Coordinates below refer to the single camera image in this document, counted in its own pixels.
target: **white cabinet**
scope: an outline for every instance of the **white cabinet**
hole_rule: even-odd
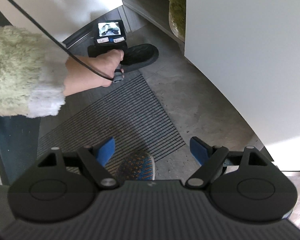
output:
[[[300,171],[300,0],[187,0],[185,56]]]
[[[122,0],[15,0],[39,24],[59,41],[122,5]],[[0,0],[0,11],[14,26],[40,32],[6,0]]]

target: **striped doormat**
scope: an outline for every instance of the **striped doormat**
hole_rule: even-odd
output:
[[[185,145],[146,80],[139,75],[41,137],[38,155],[53,146],[63,152],[74,151],[110,136],[116,142],[115,154],[106,165],[112,174],[132,152],[146,151],[157,162]]]

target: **inspection camera screen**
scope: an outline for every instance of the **inspection camera screen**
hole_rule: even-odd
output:
[[[99,27],[100,37],[111,36],[111,35],[121,35],[121,31],[120,31],[118,22],[99,23],[98,27]]]

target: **metal screw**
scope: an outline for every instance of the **metal screw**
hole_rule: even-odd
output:
[[[117,181],[113,178],[105,178],[101,181],[101,185],[104,187],[112,187],[117,183]]]
[[[204,181],[199,178],[191,178],[188,180],[188,185],[192,187],[200,187],[202,186]]]

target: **hand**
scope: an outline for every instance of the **hand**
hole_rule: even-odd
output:
[[[123,54],[122,50],[113,49],[96,58],[77,57],[88,66],[95,69],[98,73],[113,78],[114,70],[118,67],[120,61],[123,60]],[[65,90],[63,94],[65,96],[100,86],[108,87],[112,84],[111,80],[98,76],[71,57],[67,60],[66,67],[68,69],[68,75],[64,80]]]
[[[98,73],[103,74],[107,77],[113,78],[114,71],[123,60],[124,53],[122,50],[113,49],[106,54],[101,54],[96,58],[89,58],[89,63]],[[110,80],[104,79],[101,84],[103,87],[108,87],[112,84]]]

